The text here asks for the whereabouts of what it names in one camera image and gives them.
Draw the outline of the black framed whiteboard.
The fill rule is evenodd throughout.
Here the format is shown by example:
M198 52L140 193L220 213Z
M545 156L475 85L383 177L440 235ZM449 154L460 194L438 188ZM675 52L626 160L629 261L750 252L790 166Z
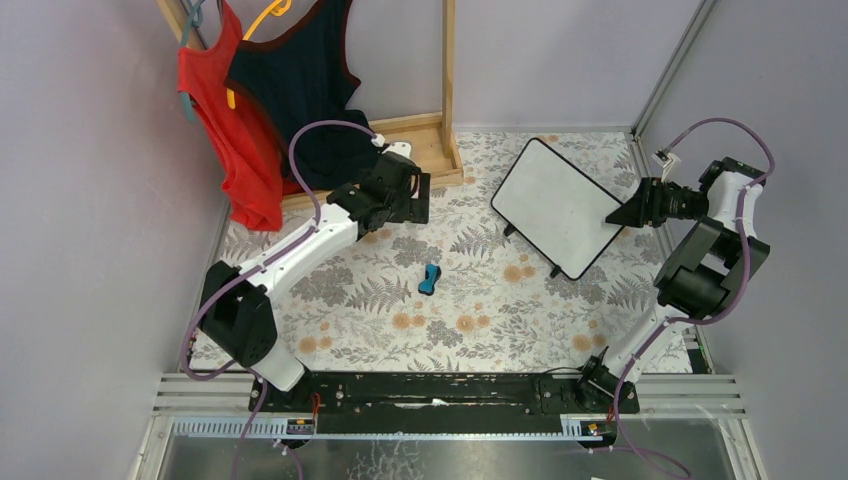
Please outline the black framed whiteboard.
M606 218L623 205L539 138L530 139L495 190L491 208L551 265L551 276L583 277L624 229Z

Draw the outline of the blue and black eraser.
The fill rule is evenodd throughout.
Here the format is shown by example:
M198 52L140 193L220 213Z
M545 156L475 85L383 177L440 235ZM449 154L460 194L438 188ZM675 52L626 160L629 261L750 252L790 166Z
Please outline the blue and black eraser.
M441 278L442 270L438 265L427 264L425 267L424 279L418 284L418 292L432 296L435 293L436 284Z

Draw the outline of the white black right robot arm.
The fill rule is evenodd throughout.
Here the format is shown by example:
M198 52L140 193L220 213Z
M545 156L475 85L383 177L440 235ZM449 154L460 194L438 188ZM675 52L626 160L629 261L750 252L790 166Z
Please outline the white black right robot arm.
M646 365L672 340L735 305L770 253L753 226L766 178L726 157L709 165L696 189L664 176L645 177L633 197L607 216L607 222L628 227L659 227L669 219L694 224L655 277L653 306L622 339L581 367L574 399L582 410L621 409L634 398Z

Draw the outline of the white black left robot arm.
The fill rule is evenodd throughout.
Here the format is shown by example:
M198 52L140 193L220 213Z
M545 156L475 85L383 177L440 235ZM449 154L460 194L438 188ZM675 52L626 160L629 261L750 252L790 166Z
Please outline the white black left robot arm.
M236 364L281 392L292 391L307 367L281 339L272 302L324 261L387 223L428 221L430 176L412 146L393 142L358 185L330 193L315 217L238 266L224 261L206 274L196 329Z

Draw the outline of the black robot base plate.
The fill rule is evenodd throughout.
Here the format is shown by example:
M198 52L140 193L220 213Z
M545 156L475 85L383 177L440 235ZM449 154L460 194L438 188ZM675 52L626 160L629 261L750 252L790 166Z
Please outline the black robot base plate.
M309 372L292 391L263 393L249 407L303 413L320 434L555 434L564 415L636 414L626 384L619 399L592 381L563 373Z

